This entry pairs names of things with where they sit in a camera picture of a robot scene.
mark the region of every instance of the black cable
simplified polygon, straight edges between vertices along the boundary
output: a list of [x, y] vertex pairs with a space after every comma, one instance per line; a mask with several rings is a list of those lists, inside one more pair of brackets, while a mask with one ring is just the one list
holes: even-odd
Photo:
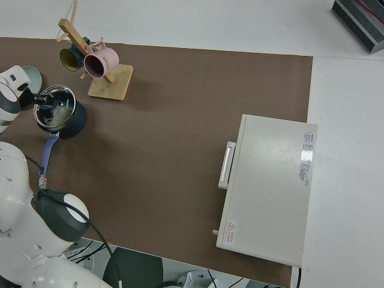
[[44, 173], [44, 168], [40, 166], [40, 164], [37, 163], [37, 161], [35, 161], [34, 159], [32, 159], [30, 156], [28, 155], [25, 155], [24, 154], [24, 157], [26, 159], [28, 159], [30, 162], [34, 163], [37, 167], [38, 167], [38, 171], [40, 174], [43, 174]]
[[229, 286], [228, 288], [231, 288], [233, 287], [234, 285], [238, 284], [241, 280], [243, 280], [244, 278], [240, 278], [238, 281], [234, 282], [231, 286]]
[[211, 276], [212, 283], [214, 284], [215, 288], [217, 288], [216, 283], [215, 283], [215, 280], [214, 280], [214, 277], [212, 276], [212, 274], [211, 274], [211, 272], [209, 271], [209, 269], [208, 269], [208, 274], [209, 274], [209, 276]]
[[85, 221], [87, 221], [89, 223], [89, 225], [92, 226], [92, 228], [95, 230], [97, 235], [100, 237], [100, 239], [104, 242], [105, 246], [107, 247], [107, 250], [108, 250], [108, 252], [110, 254], [110, 257], [111, 257], [111, 259], [113, 261], [113, 264], [115, 265], [116, 273], [118, 275], [118, 282], [121, 283], [120, 270], [119, 270], [119, 267], [118, 267], [118, 265], [116, 263], [116, 260], [115, 260], [113, 254], [112, 254], [112, 251], [111, 251], [111, 249], [110, 249], [106, 239], [104, 238], [103, 234], [101, 234], [100, 230], [95, 226], [95, 224], [86, 215], [84, 215], [84, 213], [82, 211], [78, 210], [76, 207], [74, 207], [74, 206], [72, 206], [72, 205], [70, 205], [68, 203], [65, 203], [63, 201], [60, 201], [60, 200], [57, 200], [57, 199], [53, 198], [51, 195], [46, 193], [45, 189], [39, 189], [39, 190], [37, 190], [37, 193], [43, 194], [44, 196], [48, 197], [52, 201], [54, 201], [54, 202], [56, 202], [58, 204], [64, 205], [67, 208], [70, 208], [74, 212], [78, 213], [81, 217], [83, 217], [83, 219]]
[[103, 246], [104, 246], [104, 243], [100, 247], [98, 247], [96, 250], [90, 252], [89, 254], [83, 255], [83, 256], [79, 256], [78, 258], [75, 258], [75, 259], [71, 259], [71, 261], [76, 261], [76, 260], [79, 260], [79, 259], [84, 258], [84, 257], [92, 256], [93, 254], [95, 254], [95, 251], [99, 252]]
[[299, 277], [298, 277], [298, 283], [296, 285], [296, 288], [300, 287], [300, 282], [301, 282], [301, 268], [299, 268]]
[[85, 259], [91, 257], [92, 255], [96, 254], [97, 252], [101, 251], [102, 249], [105, 249], [105, 247], [106, 247], [106, 246], [104, 246], [104, 243], [103, 243], [103, 244], [102, 244], [100, 247], [98, 247], [95, 251], [93, 251], [93, 252], [91, 252], [91, 253], [89, 253], [89, 254], [87, 254], [87, 255], [84, 255], [84, 256], [82, 256], [82, 257], [79, 257], [80, 260], [76, 261], [76, 263], [79, 264], [80, 262], [83, 262]]
[[87, 248], [89, 247], [89, 246], [91, 246], [91, 244], [93, 243], [94, 241], [92, 240], [84, 249], [81, 249], [79, 252], [77, 252], [76, 254], [73, 254], [73, 255], [71, 255], [71, 256], [69, 256], [69, 257], [67, 257], [67, 259], [71, 259], [71, 258], [73, 258], [74, 256], [77, 256], [77, 255], [79, 255], [79, 254], [81, 254], [81, 253], [83, 253], [85, 250], [87, 250]]

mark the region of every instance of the pink mug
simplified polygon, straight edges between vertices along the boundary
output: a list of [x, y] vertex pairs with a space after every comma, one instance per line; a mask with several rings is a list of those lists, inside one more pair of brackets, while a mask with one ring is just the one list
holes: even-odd
[[[100, 45], [101, 49], [93, 51], [92, 47]], [[119, 65], [119, 56], [112, 49], [99, 41], [87, 46], [88, 55], [84, 58], [85, 70], [95, 78], [101, 78]]]

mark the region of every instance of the brown table mat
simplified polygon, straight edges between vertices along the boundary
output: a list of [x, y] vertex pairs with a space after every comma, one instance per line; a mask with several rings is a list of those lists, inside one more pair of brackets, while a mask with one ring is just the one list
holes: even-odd
[[[85, 106], [84, 130], [53, 147], [49, 187], [80, 197], [108, 241], [289, 287], [291, 267], [217, 248], [212, 230], [226, 193], [217, 188], [224, 150], [241, 115], [305, 122], [311, 57], [111, 44], [134, 67], [125, 100], [115, 102], [87, 96], [92, 79], [61, 65], [66, 42], [0, 44], [0, 71], [33, 66], [43, 89], [66, 85]], [[29, 108], [0, 140], [40, 161], [48, 136]], [[37, 170], [29, 169], [36, 189]], [[85, 236], [98, 239], [91, 230]]]

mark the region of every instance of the warning label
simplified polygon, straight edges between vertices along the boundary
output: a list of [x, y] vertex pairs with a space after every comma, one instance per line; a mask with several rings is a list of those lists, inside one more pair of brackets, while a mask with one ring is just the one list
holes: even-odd
[[311, 183], [311, 164], [313, 160], [313, 146], [315, 135], [312, 132], [306, 132], [303, 138], [301, 151], [301, 164], [299, 171], [299, 181], [304, 187], [308, 187]]
[[227, 222], [227, 228], [226, 228], [226, 233], [225, 233], [225, 239], [224, 243], [225, 244], [230, 244], [233, 245], [233, 242], [235, 240], [235, 233], [236, 233], [236, 227], [237, 227], [237, 222], [229, 220]]

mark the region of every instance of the dark green mug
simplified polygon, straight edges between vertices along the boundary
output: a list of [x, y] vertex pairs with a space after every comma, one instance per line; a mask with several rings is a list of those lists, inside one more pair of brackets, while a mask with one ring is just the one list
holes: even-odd
[[[90, 40], [83, 37], [84, 41], [89, 45]], [[60, 60], [64, 67], [70, 71], [77, 71], [84, 66], [84, 55], [72, 44], [69, 48], [64, 48], [60, 51]]]

